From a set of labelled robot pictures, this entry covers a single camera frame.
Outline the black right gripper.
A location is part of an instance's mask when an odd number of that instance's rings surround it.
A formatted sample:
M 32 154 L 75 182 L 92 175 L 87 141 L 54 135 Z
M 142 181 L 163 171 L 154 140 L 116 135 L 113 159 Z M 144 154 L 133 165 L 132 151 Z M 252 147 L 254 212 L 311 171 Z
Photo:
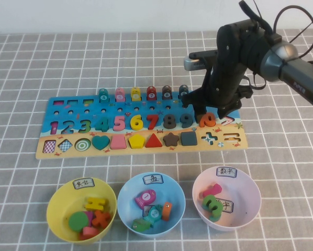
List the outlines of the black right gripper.
M 241 99 L 250 98 L 249 86 L 239 87 L 245 71 L 245 52 L 250 50 L 251 35 L 259 38 L 264 32 L 257 23 L 233 23 L 224 25 L 217 32 L 217 49 L 192 52 L 184 59 L 187 71 L 206 70 L 202 86 L 185 94 L 184 107 L 192 105 L 195 118 L 206 114 L 206 107 L 218 109 L 219 119 L 241 108 Z

